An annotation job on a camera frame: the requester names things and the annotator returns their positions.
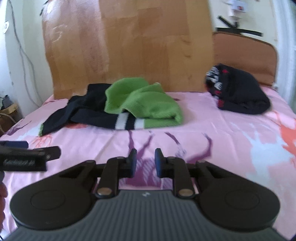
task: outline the bed sheet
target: bed sheet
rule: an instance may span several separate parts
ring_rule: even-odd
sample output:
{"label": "bed sheet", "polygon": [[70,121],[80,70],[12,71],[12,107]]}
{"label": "bed sheet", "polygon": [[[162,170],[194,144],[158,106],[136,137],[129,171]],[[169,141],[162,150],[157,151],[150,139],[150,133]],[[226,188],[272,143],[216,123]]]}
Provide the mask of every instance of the bed sheet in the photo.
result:
{"label": "bed sheet", "polygon": [[263,88],[272,110],[257,116],[220,111],[209,93],[169,93],[181,106],[184,124],[149,130],[118,131],[84,124],[69,124],[56,133],[39,137],[40,125],[67,100],[48,99],[42,107],[19,121],[1,140],[26,140],[29,148],[59,146],[62,155],[48,162],[47,172],[6,173],[4,228],[15,222],[9,201],[19,189],[85,160],[105,163],[114,156],[138,151],[135,177],[120,180],[121,189],[170,189],[169,179],[159,179],[154,151],[177,156],[187,163],[209,161],[274,191],[281,210],[274,228],[290,239],[296,232],[296,115],[275,91]]}

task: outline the metal screw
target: metal screw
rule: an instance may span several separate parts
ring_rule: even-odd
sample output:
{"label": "metal screw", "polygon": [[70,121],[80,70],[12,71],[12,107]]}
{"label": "metal screw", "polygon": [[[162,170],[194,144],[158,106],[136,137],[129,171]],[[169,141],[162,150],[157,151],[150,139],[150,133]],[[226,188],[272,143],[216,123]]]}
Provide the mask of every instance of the metal screw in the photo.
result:
{"label": "metal screw", "polygon": [[101,196],[108,196],[112,193],[112,190],[110,188],[99,188],[96,192]]}
{"label": "metal screw", "polygon": [[181,189],[179,195],[182,197],[190,197],[193,195],[193,191],[187,188]]}

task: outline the green fabric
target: green fabric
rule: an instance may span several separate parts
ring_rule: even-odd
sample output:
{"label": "green fabric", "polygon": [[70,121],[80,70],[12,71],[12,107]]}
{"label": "green fabric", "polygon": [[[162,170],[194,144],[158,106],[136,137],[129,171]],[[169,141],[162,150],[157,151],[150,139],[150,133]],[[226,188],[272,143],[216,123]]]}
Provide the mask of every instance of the green fabric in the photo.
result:
{"label": "green fabric", "polygon": [[144,128],[182,124],[182,111],[159,83],[149,85],[143,78],[124,78],[106,90],[105,112],[119,114],[124,110],[144,119]]}

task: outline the black robotic device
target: black robotic device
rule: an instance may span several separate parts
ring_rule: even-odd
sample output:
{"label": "black robotic device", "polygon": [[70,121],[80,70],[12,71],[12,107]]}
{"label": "black robotic device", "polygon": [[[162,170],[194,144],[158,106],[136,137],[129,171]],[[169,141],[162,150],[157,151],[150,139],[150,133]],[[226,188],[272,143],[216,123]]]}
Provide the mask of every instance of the black robotic device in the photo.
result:
{"label": "black robotic device", "polygon": [[166,158],[160,149],[155,165],[173,190],[118,190],[119,179],[134,176],[135,149],[21,189],[10,202],[18,229],[6,240],[285,240],[272,229],[280,203],[269,189],[206,161]]}

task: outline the folded clothing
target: folded clothing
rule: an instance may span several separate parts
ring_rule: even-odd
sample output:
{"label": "folded clothing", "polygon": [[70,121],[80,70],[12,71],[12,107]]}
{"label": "folded clothing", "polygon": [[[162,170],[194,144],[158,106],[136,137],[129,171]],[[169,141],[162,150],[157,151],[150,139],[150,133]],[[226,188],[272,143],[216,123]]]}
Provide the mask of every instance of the folded clothing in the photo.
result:
{"label": "folded clothing", "polygon": [[270,100],[250,73],[218,64],[206,73],[208,91],[219,99],[218,108],[257,115],[270,108]]}
{"label": "folded clothing", "polygon": [[68,123],[108,129],[177,126],[183,122],[179,105],[160,84],[124,78],[113,85],[90,84],[84,96],[73,96],[41,125],[39,135],[58,131]]}

